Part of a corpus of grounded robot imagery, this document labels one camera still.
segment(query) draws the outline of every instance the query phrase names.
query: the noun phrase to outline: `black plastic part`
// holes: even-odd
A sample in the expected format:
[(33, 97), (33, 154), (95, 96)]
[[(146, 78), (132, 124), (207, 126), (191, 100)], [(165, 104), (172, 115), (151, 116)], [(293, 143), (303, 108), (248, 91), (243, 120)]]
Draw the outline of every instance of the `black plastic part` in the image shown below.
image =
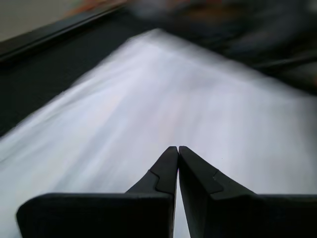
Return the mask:
[(168, 148), (153, 166), (159, 176), (148, 171), (124, 194), (57, 193), (35, 197), (17, 211), (21, 234), (23, 238), (171, 238), (177, 160), (177, 148)]
[(191, 238), (308, 237), (316, 196), (257, 195), (179, 148), (179, 179)]

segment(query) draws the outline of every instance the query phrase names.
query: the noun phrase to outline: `black frame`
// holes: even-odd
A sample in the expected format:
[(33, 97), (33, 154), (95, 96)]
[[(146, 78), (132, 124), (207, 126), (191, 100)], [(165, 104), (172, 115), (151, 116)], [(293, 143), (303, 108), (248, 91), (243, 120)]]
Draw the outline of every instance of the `black frame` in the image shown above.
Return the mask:
[(65, 40), (121, 9), (122, 6), (114, 6), (107, 10), (101, 8), (83, 12), (3, 41), (0, 43), (0, 66), (8, 66), (16, 60)]

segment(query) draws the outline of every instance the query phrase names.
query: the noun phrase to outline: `blurry background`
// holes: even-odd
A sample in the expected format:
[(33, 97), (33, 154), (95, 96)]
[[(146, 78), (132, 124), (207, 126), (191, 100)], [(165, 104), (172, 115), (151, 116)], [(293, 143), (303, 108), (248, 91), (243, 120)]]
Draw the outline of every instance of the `blurry background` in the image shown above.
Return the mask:
[(2, 0), (0, 42), (120, 0)]

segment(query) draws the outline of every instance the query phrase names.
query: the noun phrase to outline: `white fabric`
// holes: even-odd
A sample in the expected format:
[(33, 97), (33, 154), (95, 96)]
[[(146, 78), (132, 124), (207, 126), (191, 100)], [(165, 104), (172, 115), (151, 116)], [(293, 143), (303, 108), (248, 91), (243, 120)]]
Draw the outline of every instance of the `white fabric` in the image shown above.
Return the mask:
[[(0, 237), (46, 192), (125, 192), (186, 145), (256, 193), (317, 193), (316, 100), (158, 30), (128, 41), (0, 142)], [(189, 237), (179, 188), (176, 238)]]

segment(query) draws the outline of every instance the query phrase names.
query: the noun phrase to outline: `black surface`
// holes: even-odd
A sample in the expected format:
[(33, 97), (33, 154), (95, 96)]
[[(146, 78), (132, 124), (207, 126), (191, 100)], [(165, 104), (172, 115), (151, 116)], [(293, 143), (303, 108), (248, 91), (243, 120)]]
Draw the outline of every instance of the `black surface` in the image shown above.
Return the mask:
[[(23, 238), (171, 238), (174, 227), (178, 152), (169, 147), (125, 194), (46, 194), (17, 212)], [(160, 187), (173, 188), (173, 193)]]
[(151, 27), (124, 11), (0, 69), (0, 136), (66, 90), (128, 38)]
[(111, 14), (116, 11), (117, 8), (83, 12), (1, 42), (0, 66), (4, 67), (29, 54), (49, 47), (57, 41), (67, 39), (75, 32), (83, 31), (96, 22), (111, 17)]
[(315, 234), (316, 196), (257, 195), (187, 147), (180, 147), (179, 153), (180, 188), (191, 238)]

